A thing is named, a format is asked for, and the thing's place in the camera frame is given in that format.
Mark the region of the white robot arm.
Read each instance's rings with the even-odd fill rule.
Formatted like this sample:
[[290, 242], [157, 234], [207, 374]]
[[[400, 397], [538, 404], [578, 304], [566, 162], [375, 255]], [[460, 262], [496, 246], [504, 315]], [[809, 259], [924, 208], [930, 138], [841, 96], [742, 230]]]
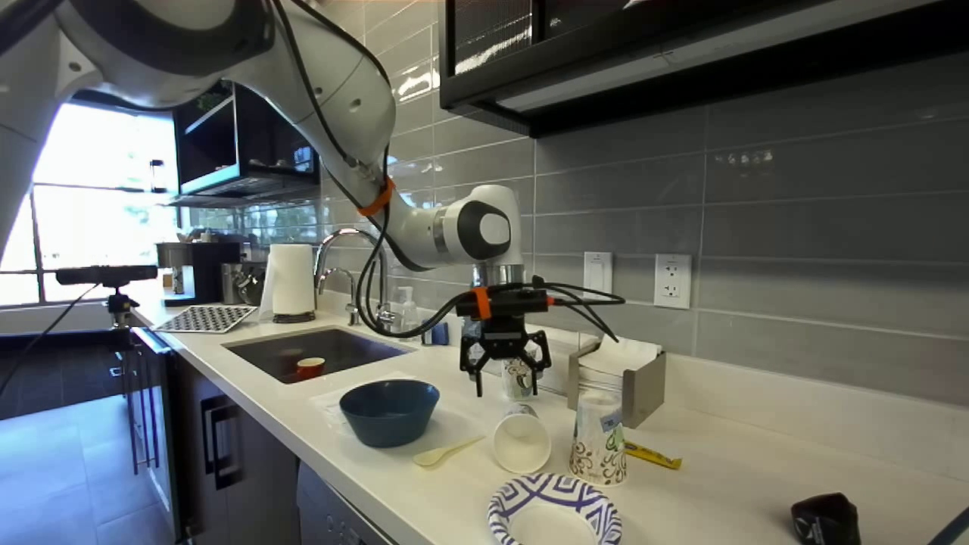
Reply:
[[518, 197], [477, 185], [419, 208], [387, 172], [396, 99], [378, 59], [309, 0], [0, 0], [0, 246], [72, 94], [185, 107], [229, 82], [257, 94], [321, 159], [340, 190], [407, 271], [465, 262], [480, 283], [448, 299], [469, 318], [460, 370], [550, 367], [524, 318], [548, 307], [524, 283]]

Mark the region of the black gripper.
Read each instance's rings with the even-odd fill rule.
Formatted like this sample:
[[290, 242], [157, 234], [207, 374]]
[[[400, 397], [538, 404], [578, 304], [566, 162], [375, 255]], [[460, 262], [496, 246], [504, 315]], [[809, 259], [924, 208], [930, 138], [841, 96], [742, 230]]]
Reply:
[[472, 289], [458, 298], [458, 315], [469, 322], [460, 332], [460, 370], [472, 393], [483, 393], [480, 370], [490, 361], [521, 361], [528, 367], [528, 393], [538, 393], [538, 378], [550, 367], [548, 336], [528, 331], [524, 318], [548, 309], [548, 295], [524, 283], [524, 266], [477, 265]]

